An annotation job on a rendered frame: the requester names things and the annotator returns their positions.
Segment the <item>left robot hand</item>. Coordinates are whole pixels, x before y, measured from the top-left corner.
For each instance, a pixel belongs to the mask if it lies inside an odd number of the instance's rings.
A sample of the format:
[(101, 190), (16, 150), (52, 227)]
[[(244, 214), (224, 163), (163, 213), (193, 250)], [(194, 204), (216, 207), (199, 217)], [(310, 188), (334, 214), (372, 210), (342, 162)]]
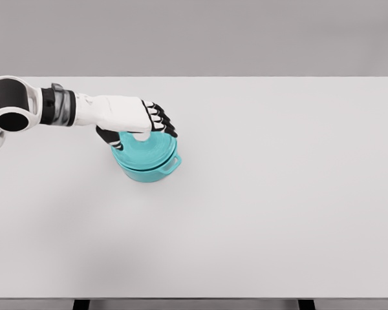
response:
[(151, 101), (127, 96), (96, 96), (95, 107), (100, 109), (96, 131), (105, 142), (117, 150), (123, 150), (120, 132), (144, 135), (163, 132), (177, 138), (176, 128), (164, 109)]

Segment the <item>teal pot lid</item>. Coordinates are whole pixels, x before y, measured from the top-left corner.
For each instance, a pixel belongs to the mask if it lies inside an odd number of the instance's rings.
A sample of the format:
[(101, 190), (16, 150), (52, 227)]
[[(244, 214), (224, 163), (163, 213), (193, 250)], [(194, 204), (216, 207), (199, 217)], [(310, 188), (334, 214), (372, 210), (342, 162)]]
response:
[(123, 150), (113, 148), (117, 162), (128, 169), (146, 171), (155, 169), (170, 159), (177, 139), (163, 132), (152, 132), (145, 141), (139, 141), (128, 132), (120, 133)]

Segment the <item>teal pot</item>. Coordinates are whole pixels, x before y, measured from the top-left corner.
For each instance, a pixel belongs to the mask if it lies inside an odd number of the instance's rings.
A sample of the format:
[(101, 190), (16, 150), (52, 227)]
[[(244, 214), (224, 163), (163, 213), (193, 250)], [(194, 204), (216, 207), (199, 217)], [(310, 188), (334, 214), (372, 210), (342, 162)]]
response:
[(182, 158), (178, 154), (175, 154), (172, 155), (172, 157), (170, 157), (170, 159), (166, 161), (163, 165), (155, 169), (140, 171), (127, 168), (123, 165), (120, 165), (120, 168), (129, 178), (134, 181), (142, 183), (152, 183), (160, 181), (165, 177), (169, 176), (178, 168), (181, 162)]

